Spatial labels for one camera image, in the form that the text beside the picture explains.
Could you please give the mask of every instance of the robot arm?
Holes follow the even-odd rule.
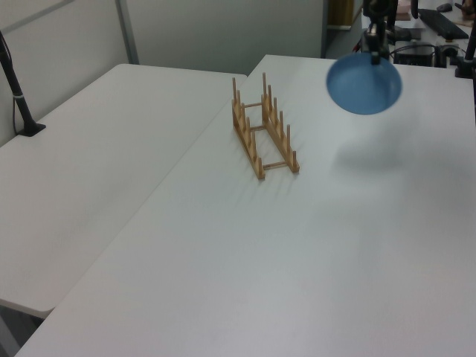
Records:
[[[381,57],[388,60],[384,17],[395,13],[396,3],[394,0],[364,0],[364,15],[370,18],[370,26],[362,36],[362,50],[371,53],[373,65],[378,65]]]

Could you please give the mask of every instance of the black keyboard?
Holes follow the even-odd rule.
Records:
[[[418,9],[419,17],[444,39],[468,39],[466,32],[436,10]]]

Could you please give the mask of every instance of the white table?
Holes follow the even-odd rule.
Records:
[[[48,315],[228,103],[232,77],[119,65],[4,145],[0,304]]]
[[[331,65],[266,56],[242,85],[267,73],[298,175],[256,179],[228,104],[18,357],[471,356],[472,82],[397,66],[399,101],[359,116]]]

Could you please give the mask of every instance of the white cubicle panel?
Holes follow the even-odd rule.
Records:
[[[142,65],[249,74],[266,54],[319,57],[324,0],[128,0]]]
[[[48,11],[56,7],[64,0],[0,0],[0,30],[10,28],[11,26],[35,16],[38,13]]]
[[[34,120],[115,65],[127,63],[115,0],[69,2],[4,37]],[[0,146],[12,137],[12,93],[0,70]]]

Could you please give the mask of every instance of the blue bowl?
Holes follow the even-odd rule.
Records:
[[[327,74],[331,98],[348,112],[370,115],[390,108],[402,93],[402,79],[386,59],[372,65],[369,53],[336,61]]]

